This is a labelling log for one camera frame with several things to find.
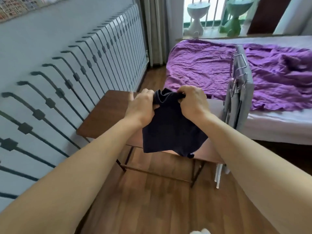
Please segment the hand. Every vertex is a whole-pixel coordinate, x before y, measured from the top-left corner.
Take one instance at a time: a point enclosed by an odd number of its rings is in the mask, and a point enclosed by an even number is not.
[[[205,115],[210,114],[207,96],[202,89],[195,86],[184,85],[177,91],[179,93],[185,93],[185,98],[179,101],[182,114],[194,124]]]
[[[128,108],[125,118],[138,123],[140,128],[147,126],[154,116],[154,109],[159,105],[153,105],[154,91],[144,89],[140,94],[133,98],[133,92],[129,94]]]

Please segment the dark navy garment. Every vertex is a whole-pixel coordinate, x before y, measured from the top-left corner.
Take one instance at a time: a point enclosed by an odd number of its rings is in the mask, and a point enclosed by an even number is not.
[[[154,94],[154,104],[159,104],[155,115],[143,128],[143,151],[154,153],[173,150],[183,157],[193,158],[208,138],[193,122],[186,119],[181,112],[178,99],[185,94],[169,89],[158,90]]]

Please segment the purple blanket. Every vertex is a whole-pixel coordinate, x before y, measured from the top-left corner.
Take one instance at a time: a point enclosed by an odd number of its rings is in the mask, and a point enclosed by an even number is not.
[[[312,51],[244,44],[255,84],[252,110],[312,108]],[[200,87],[208,98],[225,100],[234,44],[190,39],[170,52],[165,87]]]

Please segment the person's left arm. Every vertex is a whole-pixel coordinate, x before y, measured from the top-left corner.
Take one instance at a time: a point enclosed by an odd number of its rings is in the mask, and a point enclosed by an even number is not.
[[[133,98],[124,119],[60,163],[0,213],[0,233],[72,234],[130,136],[154,116],[154,91]]]

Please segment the wooden table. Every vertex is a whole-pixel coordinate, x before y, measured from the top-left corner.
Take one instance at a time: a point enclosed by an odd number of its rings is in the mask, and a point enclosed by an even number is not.
[[[88,115],[88,117],[84,120],[84,122],[77,129],[76,133],[81,136],[97,138],[113,125],[115,125],[119,120],[121,120],[127,110],[128,106],[128,94],[129,92],[125,91],[117,91],[117,90],[109,90],[106,92],[105,96],[98,102],[92,112]],[[127,163],[131,156],[131,152],[134,147],[143,148],[143,137],[142,130],[137,131],[126,143],[131,146],[130,152],[127,156],[125,164],[121,164],[118,160],[116,161],[119,166],[126,171],[126,169],[131,169],[139,172],[144,172],[148,174],[154,174],[166,178],[171,178],[180,181],[187,181],[184,179],[179,179],[175,177],[168,177],[159,175],[154,172],[150,172],[147,170],[135,168],[132,166],[128,166]],[[168,150],[164,151],[168,154],[177,155],[174,151]],[[199,160],[201,162],[199,169],[195,172],[195,161]],[[194,152],[193,159],[193,171],[192,178],[190,181],[191,187],[193,187],[195,181],[197,180],[198,175],[200,174],[205,162],[214,162],[224,164],[224,161],[220,157],[220,155],[214,149],[210,139],[207,139],[204,144],[201,146],[199,150]]]

